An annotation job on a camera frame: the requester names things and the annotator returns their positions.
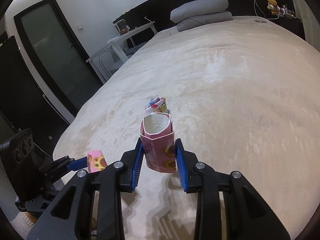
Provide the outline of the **pink carton box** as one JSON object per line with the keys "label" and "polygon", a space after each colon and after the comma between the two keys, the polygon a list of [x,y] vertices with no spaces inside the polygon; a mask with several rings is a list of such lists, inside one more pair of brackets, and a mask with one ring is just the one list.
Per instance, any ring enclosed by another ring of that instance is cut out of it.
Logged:
{"label": "pink carton box", "polygon": [[140,124],[140,139],[147,167],[161,173],[175,173],[175,133],[171,115],[147,115]]}

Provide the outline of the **pink paw print box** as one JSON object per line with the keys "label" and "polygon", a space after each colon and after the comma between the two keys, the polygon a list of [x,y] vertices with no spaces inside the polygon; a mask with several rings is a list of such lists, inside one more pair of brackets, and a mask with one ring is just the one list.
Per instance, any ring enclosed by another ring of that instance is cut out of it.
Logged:
{"label": "pink paw print box", "polygon": [[99,172],[107,167],[107,162],[101,151],[90,151],[87,154],[87,168],[89,173]]}

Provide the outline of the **yellow red snack wrapper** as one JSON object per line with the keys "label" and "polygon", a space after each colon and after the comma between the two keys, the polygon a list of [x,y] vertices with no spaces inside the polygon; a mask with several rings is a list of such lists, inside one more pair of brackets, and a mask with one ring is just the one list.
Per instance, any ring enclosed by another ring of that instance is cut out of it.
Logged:
{"label": "yellow red snack wrapper", "polygon": [[146,115],[153,113],[168,113],[167,102],[164,97],[156,96],[145,106]]}

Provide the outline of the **beige plush bed blanket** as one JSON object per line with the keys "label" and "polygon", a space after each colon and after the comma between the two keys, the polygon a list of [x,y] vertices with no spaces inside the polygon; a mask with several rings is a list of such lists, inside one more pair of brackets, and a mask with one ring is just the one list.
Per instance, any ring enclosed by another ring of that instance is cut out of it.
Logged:
{"label": "beige plush bed blanket", "polygon": [[120,159],[162,96],[184,148],[216,171],[240,171],[296,238],[319,205],[319,52],[254,20],[160,31],[81,107],[54,159]]}

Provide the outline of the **white metal chair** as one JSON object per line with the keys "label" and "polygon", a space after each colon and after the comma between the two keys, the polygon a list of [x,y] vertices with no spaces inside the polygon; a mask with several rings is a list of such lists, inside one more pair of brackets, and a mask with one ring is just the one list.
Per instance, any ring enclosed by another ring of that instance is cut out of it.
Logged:
{"label": "white metal chair", "polygon": [[124,61],[114,51],[112,46],[109,46],[98,56],[100,67],[105,71],[108,78],[110,78],[118,69],[124,64]]}

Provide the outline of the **dark glass door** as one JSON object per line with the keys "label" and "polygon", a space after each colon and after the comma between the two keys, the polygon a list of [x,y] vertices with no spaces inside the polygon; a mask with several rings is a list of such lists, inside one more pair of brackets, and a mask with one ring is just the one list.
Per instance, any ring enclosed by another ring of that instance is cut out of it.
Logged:
{"label": "dark glass door", "polygon": [[42,0],[14,16],[17,32],[45,84],[72,115],[103,85],[56,0]]}

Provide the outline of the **white side table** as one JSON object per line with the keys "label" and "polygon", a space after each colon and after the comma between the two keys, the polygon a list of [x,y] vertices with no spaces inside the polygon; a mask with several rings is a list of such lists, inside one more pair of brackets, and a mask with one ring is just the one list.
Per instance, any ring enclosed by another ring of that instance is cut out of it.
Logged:
{"label": "white side table", "polygon": [[114,52],[117,55],[117,57],[119,57],[119,59],[122,61],[122,63],[125,63],[129,58],[125,54],[123,49],[120,47],[121,42],[124,42],[125,40],[137,35],[138,33],[141,33],[142,31],[148,28],[150,28],[153,31],[154,35],[156,35],[157,30],[154,24],[155,24],[155,21],[150,21],[149,23],[144,24],[140,27],[136,27],[135,29],[128,31],[123,35],[115,37],[107,45],[103,46],[103,48],[99,49],[97,52],[95,52],[91,57],[89,57],[86,60],[86,63],[89,63],[91,65],[91,67],[96,72],[96,74],[98,75],[99,79],[103,84],[105,84],[112,75],[105,67],[103,67],[103,64],[100,63],[100,61],[98,61],[99,66],[96,66],[94,60],[97,57],[100,57],[104,52],[109,51],[109,52]]}

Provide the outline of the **small box on table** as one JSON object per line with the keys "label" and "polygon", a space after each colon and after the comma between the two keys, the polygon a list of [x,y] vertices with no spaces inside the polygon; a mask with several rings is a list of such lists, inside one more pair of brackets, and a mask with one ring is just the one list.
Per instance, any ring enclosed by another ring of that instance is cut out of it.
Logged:
{"label": "small box on table", "polygon": [[130,27],[126,23],[124,19],[119,20],[115,23],[115,28],[120,35],[124,35],[125,33],[130,31]]}

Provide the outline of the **grey folded duvet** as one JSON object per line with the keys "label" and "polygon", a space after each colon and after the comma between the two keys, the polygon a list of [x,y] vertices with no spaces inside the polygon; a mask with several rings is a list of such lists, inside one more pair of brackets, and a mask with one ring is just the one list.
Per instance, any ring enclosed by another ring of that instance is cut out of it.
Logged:
{"label": "grey folded duvet", "polygon": [[211,23],[219,23],[233,20],[233,15],[229,11],[217,12],[213,14],[193,16],[182,20],[177,24],[177,30],[179,32],[193,29],[202,25]]}

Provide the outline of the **eyeglasses on bed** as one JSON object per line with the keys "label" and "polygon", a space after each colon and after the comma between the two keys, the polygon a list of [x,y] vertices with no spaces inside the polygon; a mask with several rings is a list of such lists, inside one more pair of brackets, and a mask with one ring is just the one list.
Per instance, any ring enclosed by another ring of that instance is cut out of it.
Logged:
{"label": "eyeglasses on bed", "polygon": [[254,21],[257,23],[267,23],[267,21],[265,21],[265,20],[254,20]]}

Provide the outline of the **grey folded pillow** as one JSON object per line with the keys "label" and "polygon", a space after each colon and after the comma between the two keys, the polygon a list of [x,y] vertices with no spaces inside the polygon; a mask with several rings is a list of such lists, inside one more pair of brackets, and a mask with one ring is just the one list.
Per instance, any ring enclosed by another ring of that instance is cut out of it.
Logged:
{"label": "grey folded pillow", "polygon": [[178,23],[193,16],[224,12],[228,5],[228,0],[194,0],[172,10],[170,20]]}

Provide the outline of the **black nightstand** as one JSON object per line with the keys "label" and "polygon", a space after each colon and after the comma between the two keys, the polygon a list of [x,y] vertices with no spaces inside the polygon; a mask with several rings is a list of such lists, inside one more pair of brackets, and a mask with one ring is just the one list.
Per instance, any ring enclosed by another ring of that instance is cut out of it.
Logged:
{"label": "black nightstand", "polygon": [[271,20],[271,22],[285,28],[286,30],[299,36],[301,39],[305,40],[305,32],[302,22],[295,19],[288,19],[286,17],[276,18]]}

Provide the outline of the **brown teddy bear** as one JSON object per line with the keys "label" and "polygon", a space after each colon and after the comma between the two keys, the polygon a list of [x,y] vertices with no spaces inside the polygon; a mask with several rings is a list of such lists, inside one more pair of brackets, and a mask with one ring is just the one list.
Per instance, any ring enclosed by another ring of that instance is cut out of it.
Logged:
{"label": "brown teddy bear", "polygon": [[267,0],[268,2],[268,10],[271,12],[272,15],[278,15],[279,10],[278,10],[278,5],[276,0]]}

